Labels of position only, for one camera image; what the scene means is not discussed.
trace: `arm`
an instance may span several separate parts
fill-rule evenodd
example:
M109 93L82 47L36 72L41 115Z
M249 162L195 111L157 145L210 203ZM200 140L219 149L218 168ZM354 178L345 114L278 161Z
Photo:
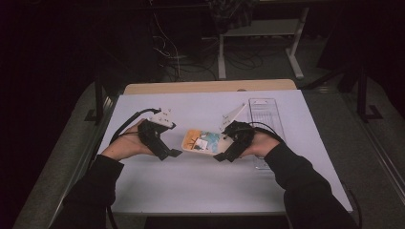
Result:
M265 158L277 183L286 190L284 202L294 228L357 228L333 196L329 183L307 159L293 153L284 142L259 133L245 155Z
M140 122L126 133L136 133ZM119 161L139 154L153 153L136 134L123 135L108 146L64 198L51 228L105 228L106 207L116 199L116 182L123 168Z

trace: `person's right arm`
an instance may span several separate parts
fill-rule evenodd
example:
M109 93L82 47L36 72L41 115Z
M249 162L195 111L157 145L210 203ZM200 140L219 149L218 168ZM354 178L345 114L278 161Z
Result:
M285 189L284 202L290 222L297 228L357 228L356 223L334 197L329 183L312 164L293 153L284 142L258 133L243 154L263 156Z

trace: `black long-sleeve shirt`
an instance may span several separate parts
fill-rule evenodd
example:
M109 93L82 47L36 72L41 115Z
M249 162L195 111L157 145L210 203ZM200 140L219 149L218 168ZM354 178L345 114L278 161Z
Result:
M333 196L329 183L302 156L280 143L265 161L286 190L284 202L294 229L357 228ZM123 164L98 156L91 170L64 198L64 208L51 228L105 228L105 209L115 201L117 179Z

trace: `white table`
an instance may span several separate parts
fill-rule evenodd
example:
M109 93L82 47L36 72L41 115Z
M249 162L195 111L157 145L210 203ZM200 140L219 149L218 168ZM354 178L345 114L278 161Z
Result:
M107 128L100 150L114 131L135 112L147 108L170 108L174 130L161 135L169 148L181 149L190 128L218 132L222 115L249 98L275 98L288 146L309 159L331 185L333 194L348 210L352 207L298 90L218 92L188 94L122 95ZM247 115L240 114L243 121ZM279 215L285 213L284 190L266 170L257 170L253 156L233 163L211 156L182 153L160 161L154 156L134 156L125 164L117 181L116 213L137 215Z

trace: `hand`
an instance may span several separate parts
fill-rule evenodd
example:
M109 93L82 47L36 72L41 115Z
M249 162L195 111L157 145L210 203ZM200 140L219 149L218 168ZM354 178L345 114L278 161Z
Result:
M278 144L280 144L280 142L270 135L256 132L251 145L245 149L245 151L241 154L241 157L248 155L265 157Z
M134 133L122 135L109 145L101 154L110 157L114 160L120 161L122 159L135 156L135 155L151 155L154 154L149 150L138 137L138 125L144 119L140 120L134 126L128 128L124 133Z

